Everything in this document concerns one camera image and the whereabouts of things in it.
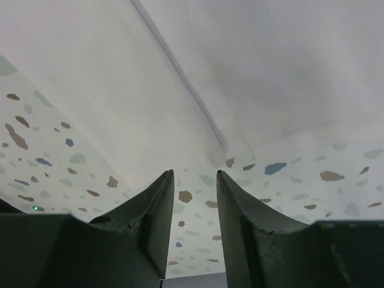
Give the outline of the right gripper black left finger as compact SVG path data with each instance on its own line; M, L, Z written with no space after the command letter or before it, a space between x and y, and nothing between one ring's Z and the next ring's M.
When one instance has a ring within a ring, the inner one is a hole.
M1 211L2 287L159 287L165 278L175 180L90 222L70 214Z

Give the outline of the white t shirt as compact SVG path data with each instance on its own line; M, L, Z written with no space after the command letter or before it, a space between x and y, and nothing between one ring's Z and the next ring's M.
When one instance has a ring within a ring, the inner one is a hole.
M382 1L2 1L1 52L133 189L383 138Z

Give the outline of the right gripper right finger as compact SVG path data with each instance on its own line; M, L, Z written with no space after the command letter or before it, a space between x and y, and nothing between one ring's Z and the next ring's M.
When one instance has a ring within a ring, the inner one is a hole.
M274 210L217 172L229 287L382 287L383 222L305 224Z

